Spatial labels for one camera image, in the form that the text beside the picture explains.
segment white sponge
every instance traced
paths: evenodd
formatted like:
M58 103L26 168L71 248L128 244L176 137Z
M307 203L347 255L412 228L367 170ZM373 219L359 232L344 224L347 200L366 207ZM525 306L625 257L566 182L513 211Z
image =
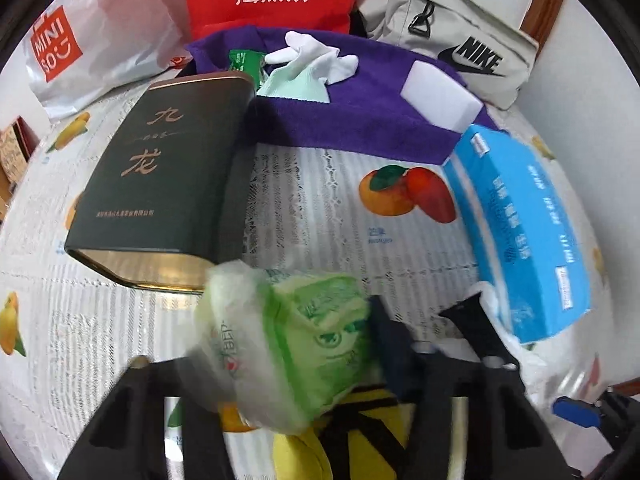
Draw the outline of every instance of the white sponge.
M434 126L463 134L482 110L469 90L442 70L415 61L400 95Z

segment wooden door frame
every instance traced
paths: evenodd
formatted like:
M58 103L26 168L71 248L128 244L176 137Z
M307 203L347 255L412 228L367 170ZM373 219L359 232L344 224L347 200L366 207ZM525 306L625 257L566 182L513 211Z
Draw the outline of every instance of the wooden door frame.
M564 0L532 0L522 20L520 30L529 34L540 45L538 56L545 46Z

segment white glove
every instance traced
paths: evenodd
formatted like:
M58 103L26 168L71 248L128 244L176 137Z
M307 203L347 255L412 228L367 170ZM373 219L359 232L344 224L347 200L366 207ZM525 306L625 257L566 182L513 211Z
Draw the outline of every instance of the white glove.
M324 85L344 81L358 68L358 56L338 57L338 48L326 46L309 34L291 30L285 42L288 47L267 54L264 62L288 64L271 73L258 95L328 103Z

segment black strap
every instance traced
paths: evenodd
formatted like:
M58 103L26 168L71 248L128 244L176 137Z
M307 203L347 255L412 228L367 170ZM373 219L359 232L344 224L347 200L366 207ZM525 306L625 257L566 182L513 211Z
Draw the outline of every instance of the black strap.
M349 432L359 431L391 466L396 475L404 460L404 448L382 420L360 413L356 407L343 404L334 408L327 427L319 435L334 480L350 480Z
M422 36L427 40L431 37L431 23L429 18L433 16L436 10L435 4L431 0L427 0L424 10L420 14L416 14L409 24L409 33L416 36Z
M358 9L354 9L349 14L349 34L359 38L367 37L367 27L364 24L364 17Z

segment dark green tin box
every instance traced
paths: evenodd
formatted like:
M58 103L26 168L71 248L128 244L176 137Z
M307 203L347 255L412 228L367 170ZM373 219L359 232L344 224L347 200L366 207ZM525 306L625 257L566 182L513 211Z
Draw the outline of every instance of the dark green tin box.
M65 251L121 285L202 291L207 269L242 256L254 94L243 72L151 85L100 158Z

